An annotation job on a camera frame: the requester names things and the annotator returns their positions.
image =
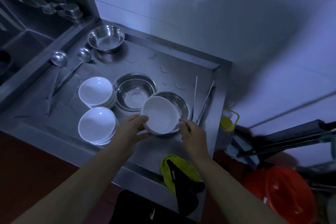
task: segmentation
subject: yellow jug handle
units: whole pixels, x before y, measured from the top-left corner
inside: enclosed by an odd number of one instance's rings
[[[239,120],[240,116],[239,116],[239,114],[238,114],[238,113],[236,113],[235,111],[233,111],[233,110],[230,110],[230,109],[228,109],[228,108],[223,108],[223,110],[228,110],[228,111],[230,111],[230,112],[233,112],[233,113],[235,113],[235,114],[237,115],[237,120],[236,120],[236,121],[235,121],[235,123],[232,125],[232,127],[231,127],[231,128],[228,128],[228,129],[226,129],[226,131],[228,131],[228,132],[230,132],[230,131],[233,131],[233,130],[235,129],[235,127],[236,127],[237,123],[238,123],[238,120]]]

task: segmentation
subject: stainless steel countertop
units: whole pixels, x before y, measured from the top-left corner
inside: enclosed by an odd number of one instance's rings
[[[77,34],[76,43],[64,50],[69,55],[69,64],[61,71],[61,76],[79,62],[76,53],[86,44],[87,33],[103,23],[114,25],[111,22],[99,21],[95,25],[92,23],[90,26],[81,27],[82,31]],[[207,132],[208,150],[212,156],[228,87],[231,62],[120,25],[118,27],[126,33],[121,49],[115,54],[94,52],[93,64],[82,64],[54,95],[49,118],[45,117],[47,105],[45,99],[50,91],[51,81],[57,73],[57,68],[54,66],[49,66],[0,115],[0,129],[65,161],[81,166],[102,149],[86,143],[78,134],[78,121],[88,110],[78,98],[78,88],[84,80],[92,76],[103,76],[115,82],[126,73],[144,73],[154,79],[158,91],[175,91],[191,106],[195,77],[198,75],[196,114],[200,111],[212,80],[215,80],[216,89],[211,105],[200,124]],[[69,37],[73,39],[74,33],[69,34]],[[62,40],[64,45],[70,39],[63,37]],[[119,120],[132,114],[125,113],[117,107],[112,110]],[[167,154],[176,154],[188,159],[182,148],[179,133],[152,137],[140,142],[135,154],[117,173],[113,183],[177,212],[176,198],[162,185],[163,178],[160,175],[160,162]],[[199,206],[189,216],[195,221],[200,221],[205,192],[198,196]]]

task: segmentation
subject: yellow-green cloth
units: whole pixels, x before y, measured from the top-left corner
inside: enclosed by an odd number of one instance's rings
[[[176,196],[175,184],[170,174],[169,166],[167,160],[171,160],[182,172],[184,172],[191,180],[195,182],[201,182],[200,174],[196,168],[192,165],[189,165],[186,160],[180,158],[179,156],[169,154],[165,156],[161,162],[161,174],[163,180],[165,181],[166,186]]]

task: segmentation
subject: red floor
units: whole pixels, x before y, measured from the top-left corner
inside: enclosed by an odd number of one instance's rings
[[[216,160],[238,181],[245,165],[216,152]],[[9,224],[72,175],[78,167],[0,132],[0,223]],[[110,184],[83,224],[107,224],[122,188]],[[201,223],[227,223],[207,193]]]

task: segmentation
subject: person's left arm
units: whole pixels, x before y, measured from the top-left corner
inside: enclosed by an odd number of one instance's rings
[[[147,121],[147,116],[128,117],[103,150],[12,224],[81,223],[134,153],[137,142],[152,136],[150,133],[137,135],[144,130],[143,123]]]

